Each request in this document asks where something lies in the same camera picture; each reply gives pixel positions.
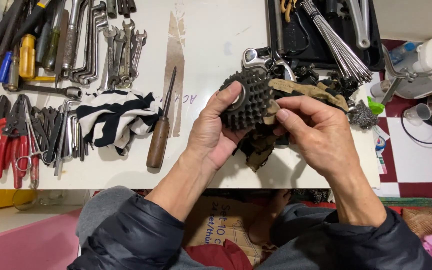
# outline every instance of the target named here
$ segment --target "forearm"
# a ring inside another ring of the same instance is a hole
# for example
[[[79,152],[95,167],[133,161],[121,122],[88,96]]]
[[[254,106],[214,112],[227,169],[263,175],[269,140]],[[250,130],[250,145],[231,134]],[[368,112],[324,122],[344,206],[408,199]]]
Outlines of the forearm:
[[[327,180],[336,199],[339,223],[379,227],[385,221],[386,210],[359,166]]]
[[[185,150],[145,199],[184,221],[215,173],[207,169],[203,158]]]

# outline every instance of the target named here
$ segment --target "sprocket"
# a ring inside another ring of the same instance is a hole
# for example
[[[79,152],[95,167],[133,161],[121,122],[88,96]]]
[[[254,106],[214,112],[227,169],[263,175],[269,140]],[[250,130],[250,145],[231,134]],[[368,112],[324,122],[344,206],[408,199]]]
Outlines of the sprocket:
[[[257,123],[263,124],[270,100],[274,99],[273,87],[268,86],[269,78],[257,71],[244,69],[227,78],[219,91],[238,81],[242,85],[241,94],[222,114],[221,121],[231,131],[254,129]]]

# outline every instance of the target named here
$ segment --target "plastic cup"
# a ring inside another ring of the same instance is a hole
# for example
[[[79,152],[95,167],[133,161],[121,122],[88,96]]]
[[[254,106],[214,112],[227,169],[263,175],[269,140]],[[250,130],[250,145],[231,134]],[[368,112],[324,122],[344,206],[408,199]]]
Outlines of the plastic cup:
[[[431,117],[431,111],[428,105],[419,103],[416,106],[405,110],[404,117],[410,124],[421,126],[424,120],[428,120]]]

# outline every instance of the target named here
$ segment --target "white table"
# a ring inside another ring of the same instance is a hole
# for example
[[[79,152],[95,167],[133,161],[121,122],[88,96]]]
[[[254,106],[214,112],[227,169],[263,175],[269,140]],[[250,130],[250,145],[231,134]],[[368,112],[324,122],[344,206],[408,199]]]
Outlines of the white table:
[[[231,74],[241,69],[242,53],[246,48],[261,48],[268,44],[266,8],[264,1],[252,0],[160,0],[139,1],[138,12],[131,15],[136,29],[148,33],[139,63],[139,77],[133,89],[144,93],[154,92],[159,102],[164,88],[167,55],[171,62],[172,49],[167,49],[170,17],[178,20],[178,33],[184,44],[184,80],[179,136],[168,139],[162,168],[146,167],[146,157],[151,135],[137,136],[129,154],[118,156],[113,147],[89,149],[84,162],[69,160],[62,165],[62,173],[53,176],[54,169],[40,163],[39,189],[104,189],[117,185],[132,189],[153,188],[162,179],[186,147],[189,131],[209,97]],[[67,0],[66,9],[71,1]],[[123,16],[110,20],[111,25],[121,28]],[[100,35],[101,58],[104,58],[106,43]],[[84,41],[80,42],[77,66],[82,65]],[[64,81],[63,87],[71,85]],[[99,81],[85,88],[93,92]],[[11,102],[17,94],[6,93],[0,88],[0,95],[6,94]],[[47,94],[24,93],[36,107],[62,104],[63,98]],[[366,99],[364,86],[356,94],[356,100]],[[375,157],[375,146],[371,131],[352,130],[357,152],[365,175],[372,187],[379,186],[379,174]],[[28,188],[25,177],[23,188]],[[278,148],[267,163],[256,173],[245,165],[245,155],[238,151],[214,177],[209,187],[219,188],[327,188],[326,180],[310,168],[295,147]],[[13,188],[13,173],[9,169],[0,179],[0,189]]]

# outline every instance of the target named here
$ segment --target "jacket sleeve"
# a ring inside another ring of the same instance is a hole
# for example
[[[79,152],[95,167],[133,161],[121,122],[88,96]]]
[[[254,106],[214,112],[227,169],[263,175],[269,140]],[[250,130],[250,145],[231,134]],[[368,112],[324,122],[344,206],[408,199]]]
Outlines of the jacket sleeve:
[[[379,228],[340,224],[337,211],[329,214],[325,232],[346,269],[432,270],[432,257],[401,216],[386,207]]]
[[[88,237],[67,269],[161,269],[181,246],[184,223],[132,196]]]

